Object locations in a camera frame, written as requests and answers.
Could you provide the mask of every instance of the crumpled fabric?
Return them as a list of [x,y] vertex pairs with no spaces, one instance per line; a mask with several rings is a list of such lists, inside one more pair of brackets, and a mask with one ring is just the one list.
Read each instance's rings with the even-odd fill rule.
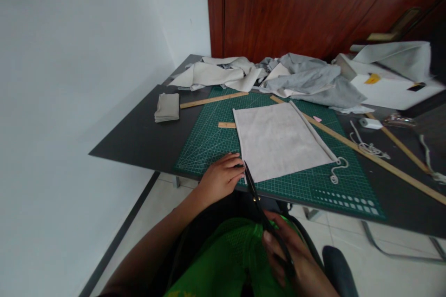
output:
[[365,113],[370,113],[370,112],[374,112],[375,109],[363,106],[361,104],[354,106],[352,108],[338,108],[338,107],[329,107],[330,109],[333,109],[335,111],[338,111],[342,114],[350,114],[350,113],[354,113],[354,114],[365,114]]
[[270,76],[281,69],[279,75],[268,76],[262,82],[262,92],[337,108],[351,108],[366,100],[349,81],[341,78],[341,68],[337,65],[293,53],[280,57],[277,64],[274,62],[265,58],[260,63],[262,68],[272,68]]
[[429,80],[431,46],[429,42],[410,41],[366,45],[353,61],[378,63],[414,81]]
[[259,77],[267,76],[246,57],[211,58],[193,64],[169,85],[197,90],[205,86],[224,85],[238,91],[249,92]]
[[326,105],[328,107],[352,108],[367,98],[343,76],[333,80],[334,87],[312,95],[293,95],[292,99]]

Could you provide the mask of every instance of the green cutting mat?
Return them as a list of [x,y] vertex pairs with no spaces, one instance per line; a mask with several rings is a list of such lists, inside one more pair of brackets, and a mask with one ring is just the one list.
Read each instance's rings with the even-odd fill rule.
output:
[[[236,93],[231,89],[214,87],[209,95],[218,97]],[[309,116],[318,116],[322,124],[345,136],[333,110],[314,103],[293,100],[296,106]],[[205,104],[184,145],[175,169],[202,176],[210,164],[228,152],[240,152],[236,129],[222,129],[218,122],[234,122],[232,109],[245,109],[275,104],[269,95],[249,93],[219,102]],[[354,212],[365,217],[385,219],[380,204],[364,175],[354,151],[322,130],[315,128],[323,141],[336,156],[344,157],[348,168],[335,170],[339,183],[330,181],[331,168],[335,163],[318,166],[256,184],[258,190],[286,197],[290,202],[304,201],[344,212]]]

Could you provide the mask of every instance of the dark gray table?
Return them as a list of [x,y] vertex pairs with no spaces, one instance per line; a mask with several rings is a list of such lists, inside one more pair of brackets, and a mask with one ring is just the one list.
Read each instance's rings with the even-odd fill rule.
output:
[[[190,55],[166,80],[184,71],[184,67],[201,57]],[[207,98],[210,87],[191,92],[178,91],[173,86],[156,86],[91,152],[90,155],[119,161],[152,170],[179,175],[191,179],[197,177],[175,171],[173,166],[181,152],[187,137],[195,124],[202,106],[180,110],[180,119],[172,122],[155,123],[158,96],[161,93],[180,93],[180,103]],[[344,131],[351,132],[350,119],[359,116],[339,115]],[[439,186],[428,175],[424,174],[394,143],[380,130],[368,130],[358,127],[364,142],[372,142],[376,147],[391,156],[390,163],[415,179],[446,194],[445,186]],[[423,151],[415,133],[410,129],[391,128],[414,154],[424,161]],[[369,159],[358,155],[358,160],[367,175],[387,221],[380,223],[402,229],[419,232],[439,238],[446,238],[446,206],[440,204],[421,191],[410,186],[397,176],[379,167]],[[433,156],[434,168],[445,172],[446,164],[439,157]],[[301,205],[315,207],[314,204],[298,202]]]

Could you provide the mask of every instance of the scissors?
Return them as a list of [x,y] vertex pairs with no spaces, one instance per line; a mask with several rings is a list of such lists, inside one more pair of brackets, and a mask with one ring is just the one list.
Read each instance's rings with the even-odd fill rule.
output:
[[260,220],[262,222],[263,230],[268,231],[273,235],[273,237],[278,241],[280,248],[282,249],[283,254],[285,254],[286,260],[282,259],[279,255],[273,254],[276,261],[282,266],[282,268],[285,270],[285,275],[288,277],[288,279],[292,279],[296,276],[296,271],[294,269],[294,262],[291,257],[291,254],[288,251],[287,246],[285,245],[283,239],[281,236],[277,233],[277,230],[271,225],[269,219],[266,217],[265,213],[262,210],[262,207],[259,203],[259,195],[257,193],[256,186],[254,185],[254,180],[252,179],[251,172],[249,171],[248,165],[246,161],[245,163],[245,175],[246,179],[248,181],[248,188],[249,192],[251,192],[251,195],[254,198],[254,203],[256,204],[257,210],[260,214]]

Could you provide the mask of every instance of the green fabric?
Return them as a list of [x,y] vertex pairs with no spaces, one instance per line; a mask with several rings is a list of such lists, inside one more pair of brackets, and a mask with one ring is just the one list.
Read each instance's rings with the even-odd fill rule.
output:
[[255,296],[295,296],[288,281],[282,288],[274,279],[262,234],[263,227],[248,219],[222,223],[165,296],[240,296],[245,282]]

